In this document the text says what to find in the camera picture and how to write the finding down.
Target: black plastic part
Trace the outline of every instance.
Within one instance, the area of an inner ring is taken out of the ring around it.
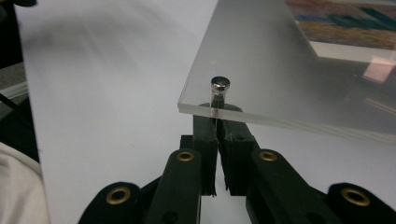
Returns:
[[[219,141],[213,119],[193,116],[193,149],[202,156],[202,195],[216,195],[216,164]]]
[[[108,203],[107,194],[117,188],[127,188],[131,196],[123,203]],[[85,209],[79,224],[140,224],[143,214],[142,204],[138,201],[140,196],[141,190],[137,185],[123,182],[111,184],[96,195]]]
[[[332,185],[329,188],[327,201],[337,216],[348,224],[396,223],[395,211],[370,191],[356,185],[348,183]]]
[[[172,153],[148,210],[146,224],[199,223],[201,155],[191,149]]]
[[[251,158],[254,184],[276,223],[342,223],[282,155],[273,150],[260,149],[255,150]]]
[[[254,184],[250,185],[247,190],[246,207],[252,224],[275,223],[267,203]]]
[[[239,107],[225,105],[228,110],[241,111]],[[246,196],[250,183],[250,155],[260,149],[246,123],[218,120],[219,152],[226,187],[233,196]]]

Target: metal pin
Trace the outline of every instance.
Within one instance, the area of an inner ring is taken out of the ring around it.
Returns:
[[[224,108],[225,93],[230,89],[230,80],[227,77],[212,78],[212,116],[215,117],[215,130],[218,131],[219,109]]]

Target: clear acrylic plate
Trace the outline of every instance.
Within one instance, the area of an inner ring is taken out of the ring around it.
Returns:
[[[304,1],[285,2],[294,6]],[[337,39],[334,43],[313,42],[308,39],[312,37],[309,30],[304,30],[312,25],[309,22],[319,26],[316,32],[320,36],[329,32],[326,25],[334,28],[345,17],[329,6],[301,12],[285,2],[219,0],[178,101],[179,111],[396,143],[394,49],[348,46]],[[372,13],[363,11],[361,5],[349,7],[360,10],[356,13]],[[371,15],[367,18],[378,21]],[[361,30],[380,36],[385,32],[381,29]],[[356,27],[341,30],[359,31]],[[395,30],[385,33],[394,38],[395,46]],[[211,102],[212,77],[230,79],[225,103],[243,112],[201,106]]]

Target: screw head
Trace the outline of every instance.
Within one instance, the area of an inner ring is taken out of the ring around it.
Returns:
[[[213,91],[227,91],[230,89],[230,80],[227,77],[213,77],[211,83]]]

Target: metal grommet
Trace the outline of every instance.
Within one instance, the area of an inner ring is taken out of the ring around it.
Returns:
[[[264,151],[259,154],[260,158],[262,158],[264,161],[276,161],[277,156],[276,154],[269,152],[269,151]]]
[[[356,204],[358,206],[368,206],[370,204],[370,199],[361,191],[357,189],[342,189],[341,194],[350,203]]]
[[[126,187],[118,187],[111,190],[107,196],[106,201],[109,204],[120,204],[124,203],[131,197],[131,191]]]
[[[180,161],[192,161],[194,159],[194,154],[183,151],[177,154],[177,159]]]

